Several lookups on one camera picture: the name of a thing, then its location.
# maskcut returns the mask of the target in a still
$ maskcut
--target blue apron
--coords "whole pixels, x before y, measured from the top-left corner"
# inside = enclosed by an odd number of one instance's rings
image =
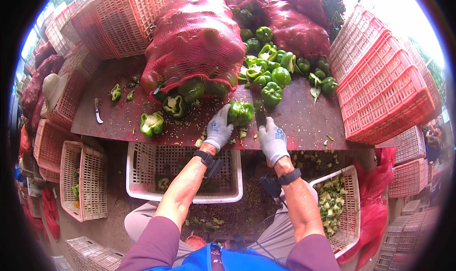
[[[247,251],[233,252],[228,249],[220,249],[222,263],[225,271],[251,271],[251,270],[268,270],[268,271],[285,271],[287,269],[280,267],[268,257],[265,257],[253,249]],[[182,262],[181,266],[155,267],[145,271],[212,271],[211,263],[211,244],[190,254]]]

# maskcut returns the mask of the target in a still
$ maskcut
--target tree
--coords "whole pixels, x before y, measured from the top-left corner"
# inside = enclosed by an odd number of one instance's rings
[[[419,43],[411,36],[408,37],[410,42],[412,43],[413,47],[415,47],[416,51],[418,54],[423,58],[425,63],[428,63],[430,60],[431,56],[419,45]],[[442,99],[442,106],[445,105],[446,102],[446,95],[445,95],[445,86],[443,85],[444,79],[443,79],[443,68],[437,65],[436,60],[432,60],[428,66],[427,66],[434,83],[436,83],[437,89],[439,90],[440,98]]]

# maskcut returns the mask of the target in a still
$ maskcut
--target wooden table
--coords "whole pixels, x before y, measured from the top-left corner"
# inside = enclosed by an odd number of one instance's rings
[[[126,85],[132,82],[134,76],[141,77],[145,64],[144,56],[102,62],[79,104],[71,132],[114,140],[194,146],[209,120],[223,107],[223,102],[220,99],[201,100],[200,106],[193,105],[187,115],[179,120],[182,124],[176,124],[172,117],[164,114],[163,134],[147,138],[140,132],[141,114],[151,114],[163,109],[153,102],[145,105],[144,102],[150,100],[141,87],[134,88],[132,101],[125,100],[128,92],[132,90]],[[110,92],[117,83],[122,88],[122,96],[118,102],[113,102]],[[95,120],[94,98],[96,97],[100,100],[100,117],[104,121],[103,124]],[[251,92],[243,85],[238,86],[228,98],[252,103]],[[291,84],[284,89],[282,101],[274,109],[268,109],[266,116],[273,117],[277,126],[284,129],[288,137],[289,150],[347,150],[373,147],[345,141],[337,97],[321,95],[314,106],[310,84],[307,79],[299,76],[293,76]],[[238,132],[235,131],[233,138],[236,139],[236,143],[227,146],[233,149],[259,150],[259,141],[254,139],[254,135],[258,133],[255,118],[247,128],[246,138],[239,141]],[[327,135],[333,137],[334,141],[330,141]],[[327,146],[323,145],[325,140],[328,140]],[[399,145],[401,145],[400,138],[395,137],[375,147]]]

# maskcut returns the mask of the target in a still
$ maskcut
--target watch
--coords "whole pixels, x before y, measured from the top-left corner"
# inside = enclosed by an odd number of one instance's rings
[[[204,176],[207,178],[215,175],[225,165],[221,159],[214,160],[214,157],[210,153],[201,150],[195,151],[193,156],[201,157],[202,164],[207,167],[206,173],[204,173]]]
[[[283,186],[283,185],[288,185],[297,178],[301,177],[302,173],[299,168],[294,169],[288,174],[283,174],[282,177],[277,178],[276,182],[277,184]]]

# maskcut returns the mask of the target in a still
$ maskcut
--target glove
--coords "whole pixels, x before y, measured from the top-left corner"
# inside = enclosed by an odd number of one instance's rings
[[[208,138],[203,143],[208,143],[217,149],[217,152],[228,142],[233,133],[233,125],[227,126],[228,111],[231,104],[227,103],[208,123]]]
[[[283,156],[290,156],[286,149],[287,138],[283,129],[274,124],[271,117],[266,118],[266,127],[260,126],[258,131],[259,145],[272,166]]]

